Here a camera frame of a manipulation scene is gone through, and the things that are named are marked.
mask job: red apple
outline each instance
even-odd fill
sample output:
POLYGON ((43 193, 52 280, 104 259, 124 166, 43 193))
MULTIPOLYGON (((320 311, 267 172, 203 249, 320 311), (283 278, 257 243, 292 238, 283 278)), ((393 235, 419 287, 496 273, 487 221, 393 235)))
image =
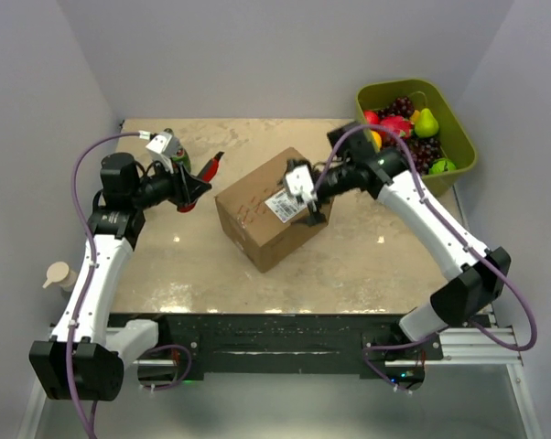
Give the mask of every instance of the red apple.
MULTIPOLYGON (((414 124, 402 116, 386 117, 379 124, 404 139, 409 139, 412 131, 414 131, 414 124)), ((386 132, 380 131, 379 134, 382 136, 384 142, 389 138, 389 134, 386 132)))
POLYGON ((372 112, 371 110, 365 110, 363 112, 363 116, 365 116, 367 123, 370 123, 371 125, 379 124, 379 116, 377 115, 376 112, 372 112))

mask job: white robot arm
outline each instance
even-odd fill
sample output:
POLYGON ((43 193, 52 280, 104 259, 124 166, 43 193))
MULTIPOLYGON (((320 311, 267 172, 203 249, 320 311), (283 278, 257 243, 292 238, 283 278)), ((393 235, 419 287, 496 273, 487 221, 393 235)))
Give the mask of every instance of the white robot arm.
POLYGON ((65 347, 70 342, 74 346, 79 397, 93 401, 114 399, 121 388, 124 370, 157 344, 158 327, 151 320, 130 321, 112 337, 107 337, 106 330, 119 279, 145 225, 144 210, 167 200, 178 211, 190 211, 211 188, 209 182, 217 172, 221 155, 213 157, 193 176, 175 160, 179 148, 171 130, 151 138, 146 149, 152 158, 147 169, 153 168, 152 176, 147 171, 139 176, 137 169, 143 167, 127 153, 108 155, 102 161, 103 190, 95 196, 88 220, 96 259, 92 260, 87 240, 78 280, 64 314, 49 340, 34 342, 29 352, 30 362, 50 398, 71 396, 64 367, 65 347), (99 204, 101 196, 103 205, 99 204), (92 279, 84 293, 81 311, 73 319, 90 270, 92 279))
POLYGON ((503 283, 481 260, 489 261, 507 274, 511 259, 498 248, 494 251, 472 236, 440 205, 423 183, 417 187, 405 160, 394 149, 375 153, 356 124, 329 134, 335 143, 345 133, 342 150, 335 151, 343 161, 326 174, 305 160, 290 160, 283 178, 290 197, 307 204, 308 225, 324 220, 319 205, 328 198, 358 188, 368 191, 402 219, 438 263, 448 283, 399 321, 399 332, 390 344, 419 342, 448 327, 468 321, 502 292, 503 283), (465 244, 457 240, 463 236, 465 244))

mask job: green pear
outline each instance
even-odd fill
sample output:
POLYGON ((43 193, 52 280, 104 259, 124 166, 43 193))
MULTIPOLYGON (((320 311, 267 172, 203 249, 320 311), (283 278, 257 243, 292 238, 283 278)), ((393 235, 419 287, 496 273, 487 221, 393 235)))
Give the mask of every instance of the green pear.
POLYGON ((421 139, 432 137, 438 133, 438 121, 429 108, 420 112, 418 120, 414 124, 414 133, 421 139))

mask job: cardboard box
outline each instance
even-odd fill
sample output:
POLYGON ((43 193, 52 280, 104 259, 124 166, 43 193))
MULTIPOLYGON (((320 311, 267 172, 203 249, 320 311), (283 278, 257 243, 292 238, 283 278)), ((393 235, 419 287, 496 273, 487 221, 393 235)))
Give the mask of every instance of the cardboard box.
POLYGON ((308 209, 287 197, 278 182, 289 158, 304 158, 288 148, 255 171, 227 187, 216 197, 225 234, 255 264, 261 273, 275 267, 328 225, 332 203, 322 208, 327 223, 309 227, 294 221, 308 215, 308 209))

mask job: fruit basket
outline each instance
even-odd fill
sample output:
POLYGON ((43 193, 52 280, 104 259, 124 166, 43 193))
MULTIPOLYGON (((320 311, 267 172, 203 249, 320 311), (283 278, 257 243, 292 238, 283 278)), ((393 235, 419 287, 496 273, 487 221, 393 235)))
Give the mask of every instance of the fruit basket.
MULTIPOLYGON (((475 166, 477 161, 475 148, 440 91, 425 80, 379 82, 363 87, 357 94, 357 119, 362 123, 368 122, 363 112, 375 111, 381 116, 380 119, 383 119, 399 112, 397 107, 404 109, 404 117, 410 117, 408 114, 413 110, 420 111, 428 108, 438 121, 439 129, 436 135, 418 139, 416 134, 412 134, 412 138, 408 139, 407 143, 410 151, 422 151, 420 155, 424 155, 424 157, 418 158, 416 167, 420 162, 418 171, 422 175, 422 179, 430 192, 435 197, 439 197, 447 192, 460 176, 475 166), (395 103, 396 98, 403 101, 399 101, 399 104, 395 103), (424 175, 432 167, 432 164, 428 164, 429 160, 434 160, 434 164, 437 166, 449 162, 454 165, 455 169, 452 170, 450 166, 444 166, 444 169, 439 169, 440 172, 436 174, 424 175)), ((369 130, 365 134, 378 149, 376 142, 379 141, 379 138, 377 141, 374 140, 373 133, 369 130)))

